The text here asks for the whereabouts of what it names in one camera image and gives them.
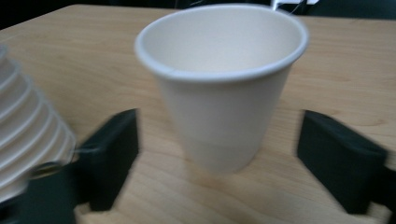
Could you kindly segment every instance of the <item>wood grain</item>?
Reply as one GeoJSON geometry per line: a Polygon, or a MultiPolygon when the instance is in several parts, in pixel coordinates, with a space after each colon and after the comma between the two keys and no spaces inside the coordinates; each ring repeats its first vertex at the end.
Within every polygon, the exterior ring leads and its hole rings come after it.
{"type": "MultiPolygon", "coordinates": [[[[82,141],[112,114],[140,108],[141,155],[115,208],[80,223],[383,223],[350,216],[295,157],[302,111],[331,115],[396,149],[396,22],[301,18],[310,46],[293,66],[262,150],[234,175],[208,174],[180,147],[138,32],[165,9],[71,6],[0,31],[82,141]]],[[[395,165],[394,154],[389,166],[395,165]]]]}

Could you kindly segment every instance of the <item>stack of cups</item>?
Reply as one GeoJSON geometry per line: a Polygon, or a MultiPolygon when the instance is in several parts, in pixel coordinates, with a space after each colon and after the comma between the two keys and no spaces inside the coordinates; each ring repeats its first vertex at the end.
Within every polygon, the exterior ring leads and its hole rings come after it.
{"type": "Polygon", "coordinates": [[[71,161],[76,138],[0,45],[0,202],[21,194],[28,171],[71,161]]]}

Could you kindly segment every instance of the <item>dark background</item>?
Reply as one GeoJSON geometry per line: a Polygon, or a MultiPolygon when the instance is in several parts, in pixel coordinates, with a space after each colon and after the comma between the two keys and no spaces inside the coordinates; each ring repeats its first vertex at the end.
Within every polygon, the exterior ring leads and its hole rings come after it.
{"type": "Polygon", "coordinates": [[[218,3],[271,4],[271,0],[177,0],[175,6],[175,2],[176,0],[0,0],[0,30],[74,4],[165,8],[187,8],[218,3]]]}

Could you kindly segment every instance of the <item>paper cup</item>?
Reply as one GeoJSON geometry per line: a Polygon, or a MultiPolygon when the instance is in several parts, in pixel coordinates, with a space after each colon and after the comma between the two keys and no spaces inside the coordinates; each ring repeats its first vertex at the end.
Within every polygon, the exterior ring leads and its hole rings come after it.
{"type": "Polygon", "coordinates": [[[147,26],[137,57],[156,77],[181,143],[215,173],[246,166],[262,138],[308,32],[256,5],[196,7],[147,26]]]}

